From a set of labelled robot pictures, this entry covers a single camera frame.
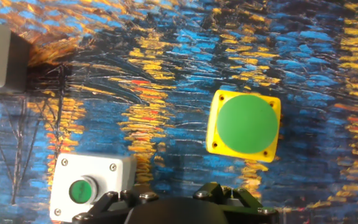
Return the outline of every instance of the screw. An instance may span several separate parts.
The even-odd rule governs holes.
[[[275,213],[276,210],[274,208],[270,208],[270,207],[262,207],[262,208],[258,208],[258,213],[263,213],[263,214],[273,214]]]
[[[92,214],[89,214],[88,212],[83,212],[74,216],[74,218],[76,220],[89,220],[90,218],[92,218]]]
[[[111,171],[116,171],[117,170],[117,165],[116,164],[111,164],[110,165],[110,170]]]
[[[142,199],[151,199],[151,198],[155,198],[155,197],[158,197],[158,196],[154,192],[146,192],[146,193],[139,195],[139,198],[142,198]]]
[[[67,159],[62,159],[62,166],[67,166],[68,164],[68,160]]]
[[[206,190],[199,190],[194,195],[196,198],[205,198],[209,196],[209,192]]]
[[[61,215],[62,214],[62,211],[59,209],[59,208],[56,208],[55,209],[55,215],[56,216],[59,216],[59,215]]]

